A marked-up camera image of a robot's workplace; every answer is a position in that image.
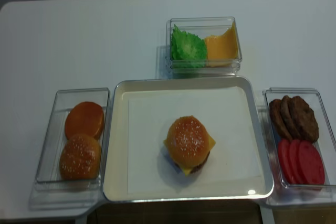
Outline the sesame top bun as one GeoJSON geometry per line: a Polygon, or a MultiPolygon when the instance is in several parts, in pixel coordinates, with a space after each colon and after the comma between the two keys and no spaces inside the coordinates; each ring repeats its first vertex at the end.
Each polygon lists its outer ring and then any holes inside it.
{"type": "Polygon", "coordinates": [[[200,165],[212,148],[205,126],[194,116],[178,118],[169,128],[164,145],[181,168],[200,165]]]}

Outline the sesame bun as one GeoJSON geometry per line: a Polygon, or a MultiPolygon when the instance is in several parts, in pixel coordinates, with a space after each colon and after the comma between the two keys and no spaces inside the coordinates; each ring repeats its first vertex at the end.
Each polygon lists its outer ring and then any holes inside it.
{"type": "Polygon", "coordinates": [[[194,116],[178,118],[169,128],[164,145],[181,168],[200,165],[212,148],[205,126],[194,116]]]}
{"type": "Polygon", "coordinates": [[[64,180],[94,179],[98,176],[101,146],[95,138],[76,134],[64,146],[59,171],[64,180]]]}

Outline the green lettuce leaf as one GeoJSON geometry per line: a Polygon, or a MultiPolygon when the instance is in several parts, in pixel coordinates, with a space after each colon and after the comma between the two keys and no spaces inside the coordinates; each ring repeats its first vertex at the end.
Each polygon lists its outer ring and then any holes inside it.
{"type": "Polygon", "coordinates": [[[207,49],[199,36],[181,31],[174,25],[171,36],[171,59],[173,68],[202,68],[205,65],[207,49]]]}

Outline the clear lettuce cheese container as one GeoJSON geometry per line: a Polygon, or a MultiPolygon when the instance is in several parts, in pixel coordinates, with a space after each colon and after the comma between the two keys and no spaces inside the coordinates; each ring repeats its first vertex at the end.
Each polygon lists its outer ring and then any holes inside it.
{"type": "Polygon", "coordinates": [[[174,78],[187,78],[187,77],[200,77],[200,76],[235,76],[240,70],[242,62],[242,53],[240,49],[239,37],[236,27],[236,21],[234,17],[206,17],[206,18],[172,18],[166,24],[166,69],[170,75],[174,78]],[[174,25],[176,25],[181,31],[195,34],[203,39],[210,35],[211,26],[230,26],[235,22],[237,43],[238,43],[238,63],[231,63],[224,67],[206,67],[207,57],[205,65],[202,68],[190,68],[190,69],[178,69],[173,68],[173,61],[171,59],[171,36],[174,25]]]}

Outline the silver metal tray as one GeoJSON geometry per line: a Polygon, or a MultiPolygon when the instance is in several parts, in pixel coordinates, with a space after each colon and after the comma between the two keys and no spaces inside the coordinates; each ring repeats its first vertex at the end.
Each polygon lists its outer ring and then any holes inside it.
{"type": "Polygon", "coordinates": [[[103,192],[109,201],[142,202],[155,200],[197,199],[261,199],[268,197],[274,188],[258,111],[250,82],[244,77],[214,77],[175,80],[124,81],[114,92],[111,134],[108,146],[103,192]],[[262,181],[252,188],[241,183],[218,183],[192,186],[187,189],[156,190],[131,193],[128,191],[128,102],[142,92],[222,90],[241,88],[246,96],[256,138],[256,147],[262,181]]]}

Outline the yellow cheese slice on patty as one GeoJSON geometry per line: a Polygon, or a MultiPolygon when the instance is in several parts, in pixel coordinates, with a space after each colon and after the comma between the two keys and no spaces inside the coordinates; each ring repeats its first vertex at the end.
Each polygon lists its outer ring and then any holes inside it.
{"type": "Polygon", "coordinates": [[[187,169],[201,164],[216,144],[208,133],[172,133],[163,143],[173,162],[187,169]]]}

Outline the yellow cheese slices in container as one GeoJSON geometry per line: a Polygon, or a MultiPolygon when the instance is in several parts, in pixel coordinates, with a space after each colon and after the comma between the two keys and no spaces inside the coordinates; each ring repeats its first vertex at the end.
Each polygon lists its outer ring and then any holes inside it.
{"type": "Polygon", "coordinates": [[[235,22],[230,26],[211,26],[211,33],[204,38],[207,49],[206,67],[224,67],[238,63],[238,43],[235,22]]]}

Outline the brown burger patty on tray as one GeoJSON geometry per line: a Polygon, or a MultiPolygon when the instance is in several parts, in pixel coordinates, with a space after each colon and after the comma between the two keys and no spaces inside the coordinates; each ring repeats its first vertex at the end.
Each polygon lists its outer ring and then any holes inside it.
{"type": "Polygon", "coordinates": [[[175,165],[177,168],[179,168],[179,169],[184,173],[184,175],[188,176],[188,175],[190,175],[190,174],[194,174],[194,173],[198,172],[199,170],[201,170],[201,169],[203,168],[203,166],[205,165],[205,163],[207,162],[209,155],[210,155],[210,152],[208,152],[206,158],[204,159],[204,161],[203,161],[201,164],[199,164],[198,166],[195,166],[195,167],[193,167],[193,168],[191,168],[191,169],[182,168],[182,167],[181,167],[179,164],[177,164],[176,162],[174,162],[174,165],[175,165]]]}

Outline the plain bottom bun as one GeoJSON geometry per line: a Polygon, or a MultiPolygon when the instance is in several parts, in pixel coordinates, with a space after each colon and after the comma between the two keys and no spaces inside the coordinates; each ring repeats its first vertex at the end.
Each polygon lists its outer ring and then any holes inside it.
{"type": "Polygon", "coordinates": [[[65,121],[65,136],[86,134],[98,140],[104,129],[103,108],[94,102],[81,102],[68,114],[65,121]]]}

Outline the white paper liner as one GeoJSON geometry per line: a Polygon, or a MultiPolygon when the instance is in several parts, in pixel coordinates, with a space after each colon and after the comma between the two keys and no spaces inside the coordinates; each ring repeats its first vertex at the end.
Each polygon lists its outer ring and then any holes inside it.
{"type": "Polygon", "coordinates": [[[128,191],[182,190],[192,186],[262,181],[256,138],[241,88],[142,92],[128,102],[128,191]],[[216,144],[204,167],[180,171],[163,142],[172,123],[192,115],[216,144]]]}

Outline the sesame bun in container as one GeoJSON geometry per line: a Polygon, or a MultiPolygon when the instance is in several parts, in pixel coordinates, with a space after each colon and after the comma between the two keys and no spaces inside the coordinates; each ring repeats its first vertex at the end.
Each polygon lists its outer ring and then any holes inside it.
{"type": "Polygon", "coordinates": [[[64,146],[59,171],[64,180],[94,179],[98,176],[101,146],[95,138],[76,134],[64,146]]]}

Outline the brown patty left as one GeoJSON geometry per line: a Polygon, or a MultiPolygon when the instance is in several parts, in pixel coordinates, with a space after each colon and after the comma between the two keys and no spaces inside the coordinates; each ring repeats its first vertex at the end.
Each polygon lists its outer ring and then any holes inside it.
{"type": "Polygon", "coordinates": [[[289,131],[287,130],[284,121],[282,119],[281,113],[280,113],[280,105],[281,100],[280,99],[274,99],[269,103],[269,115],[271,118],[271,121],[273,125],[275,126],[277,133],[282,138],[285,138],[289,141],[292,141],[293,138],[289,131]]]}

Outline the brown patty middle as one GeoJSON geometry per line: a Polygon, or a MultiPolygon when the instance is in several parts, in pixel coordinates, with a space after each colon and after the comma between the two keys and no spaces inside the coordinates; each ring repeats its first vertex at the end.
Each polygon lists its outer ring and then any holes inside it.
{"type": "Polygon", "coordinates": [[[299,131],[297,130],[291,114],[290,114],[290,110],[289,110],[289,102],[291,101],[291,98],[288,95],[285,95],[282,99],[281,99],[281,104],[280,104],[280,113],[281,113],[281,117],[283,119],[283,122],[287,128],[287,130],[289,131],[289,133],[291,134],[293,139],[301,139],[301,135],[299,133],[299,131]]]}

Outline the clear bun container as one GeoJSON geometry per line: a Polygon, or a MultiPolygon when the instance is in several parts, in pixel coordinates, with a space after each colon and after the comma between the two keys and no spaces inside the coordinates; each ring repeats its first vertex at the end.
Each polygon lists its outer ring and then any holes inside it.
{"type": "Polygon", "coordinates": [[[34,187],[38,190],[95,190],[101,187],[106,142],[110,128],[111,98],[108,88],[59,90],[56,93],[47,132],[40,156],[34,187]],[[102,131],[97,138],[101,149],[98,172],[94,178],[63,179],[59,161],[67,144],[66,119],[75,106],[83,102],[93,102],[103,111],[102,131]]]}

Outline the red tomato slice left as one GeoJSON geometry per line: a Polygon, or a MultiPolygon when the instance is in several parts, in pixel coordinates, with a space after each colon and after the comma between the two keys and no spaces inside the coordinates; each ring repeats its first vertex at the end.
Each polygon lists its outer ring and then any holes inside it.
{"type": "Polygon", "coordinates": [[[278,157],[286,181],[289,184],[295,184],[297,181],[295,180],[290,164],[289,146],[290,146],[289,141],[283,138],[278,144],[278,157]]]}

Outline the red tomato slice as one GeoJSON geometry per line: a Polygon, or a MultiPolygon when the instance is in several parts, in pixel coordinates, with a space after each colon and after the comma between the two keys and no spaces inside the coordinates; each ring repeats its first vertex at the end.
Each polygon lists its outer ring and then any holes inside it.
{"type": "Polygon", "coordinates": [[[293,172],[293,177],[295,179],[295,184],[304,184],[305,181],[299,172],[299,163],[298,163],[298,149],[300,141],[294,139],[289,145],[289,162],[293,172]]]}
{"type": "Polygon", "coordinates": [[[321,156],[309,142],[302,141],[298,148],[299,173],[308,185],[323,185],[325,173],[321,156]]]}
{"type": "Polygon", "coordinates": [[[278,157],[286,181],[289,184],[295,184],[297,181],[295,180],[290,164],[289,146],[290,146],[289,141],[283,138],[278,144],[278,157]]]}

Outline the brown patty right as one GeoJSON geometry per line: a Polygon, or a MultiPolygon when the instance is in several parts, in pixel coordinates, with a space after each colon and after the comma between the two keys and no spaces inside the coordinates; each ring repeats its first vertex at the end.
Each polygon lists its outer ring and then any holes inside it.
{"type": "Polygon", "coordinates": [[[291,98],[289,111],[293,123],[303,140],[314,143],[319,138],[319,126],[314,115],[314,110],[300,96],[291,98]]]}

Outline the clear patty tomato container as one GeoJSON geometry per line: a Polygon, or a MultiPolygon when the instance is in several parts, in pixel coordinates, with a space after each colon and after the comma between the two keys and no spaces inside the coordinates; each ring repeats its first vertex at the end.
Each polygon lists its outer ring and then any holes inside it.
{"type": "Polygon", "coordinates": [[[263,113],[264,128],[267,135],[267,153],[275,181],[275,187],[288,193],[293,190],[294,193],[309,192],[317,194],[322,191],[335,192],[335,138],[327,117],[320,93],[316,89],[305,88],[270,88],[263,92],[265,100],[265,111],[263,113]],[[319,126],[319,138],[312,144],[319,152],[325,173],[325,182],[323,185],[289,184],[282,172],[279,157],[278,144],[283,139],[277,133],[269,115],[269,103],[274,99],[282,99],[285,95],[290,98],[295,96],[302,97],[314,110],[314,115],[319,126]]]}

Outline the red tomato slice middle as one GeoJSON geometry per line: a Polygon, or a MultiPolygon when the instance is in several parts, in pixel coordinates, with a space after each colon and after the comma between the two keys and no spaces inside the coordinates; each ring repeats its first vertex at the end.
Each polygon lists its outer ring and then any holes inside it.
{"type": "Polygon", "coordinates": [[[293,177],[295,179],[295,184],[304,184],[305,181],[299,172],[299,163],[298,163],[298,149],[300,141],[294,139],[289,145],[289,162],[293,172],[293,177]]]}

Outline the red tomato slice right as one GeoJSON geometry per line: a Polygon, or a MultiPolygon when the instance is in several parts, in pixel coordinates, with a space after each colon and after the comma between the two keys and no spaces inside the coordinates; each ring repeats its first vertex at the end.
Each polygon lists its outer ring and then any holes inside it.
{"type": "Polygon", "coordinates": [[[323,185],[325,173],[321,156],[309,142],[302,141],[298,148],[299,173],[308,185],[323,185]]]}

